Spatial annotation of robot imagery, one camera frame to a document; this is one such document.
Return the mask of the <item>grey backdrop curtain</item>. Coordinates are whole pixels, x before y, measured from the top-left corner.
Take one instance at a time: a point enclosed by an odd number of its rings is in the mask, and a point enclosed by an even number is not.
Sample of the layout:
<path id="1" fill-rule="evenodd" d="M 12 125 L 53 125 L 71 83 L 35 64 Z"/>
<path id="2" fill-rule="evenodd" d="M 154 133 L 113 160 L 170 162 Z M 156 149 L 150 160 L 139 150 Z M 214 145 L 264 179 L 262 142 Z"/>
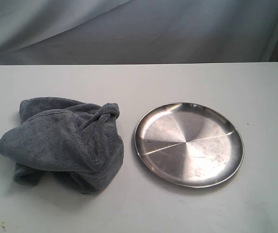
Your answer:
<path id="1" fill-rule="evenodd" d="M 268 61 L 278 0 L 0 0 L 0 65 Z"/>

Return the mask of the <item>round stainless steel plate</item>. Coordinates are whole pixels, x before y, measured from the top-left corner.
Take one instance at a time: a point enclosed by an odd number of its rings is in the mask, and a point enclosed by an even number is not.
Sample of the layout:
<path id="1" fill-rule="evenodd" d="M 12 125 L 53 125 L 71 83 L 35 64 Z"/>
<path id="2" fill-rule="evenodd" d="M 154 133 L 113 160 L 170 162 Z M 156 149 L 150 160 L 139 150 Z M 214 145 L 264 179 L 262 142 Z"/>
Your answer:
<path id="1" fill-rule="evenodd" d="M 244 159 L 236 127 L 217 111 L 190 102 L 167 103 L 145 114 L 134 130 L 134 148 L 152 173 L 190 188 L 230 180 Z"/>

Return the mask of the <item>grey microfibre cloth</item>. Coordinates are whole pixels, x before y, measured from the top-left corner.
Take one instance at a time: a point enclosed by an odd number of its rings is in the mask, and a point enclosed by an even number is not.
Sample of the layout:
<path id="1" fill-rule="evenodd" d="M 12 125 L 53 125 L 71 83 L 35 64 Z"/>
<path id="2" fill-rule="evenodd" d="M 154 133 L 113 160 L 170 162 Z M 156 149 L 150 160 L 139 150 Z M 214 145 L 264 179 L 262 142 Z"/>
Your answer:
<path id="1" fill-rule="evenodd" d="M 14 180 L 37 185 L 49 173 L 82 194 L 102 192 L 123 164 L 116 121 L 119 106 L 57 97 L 23 100 L 20 125 L 0 139 L 0 154 L 15 161 Z"/>

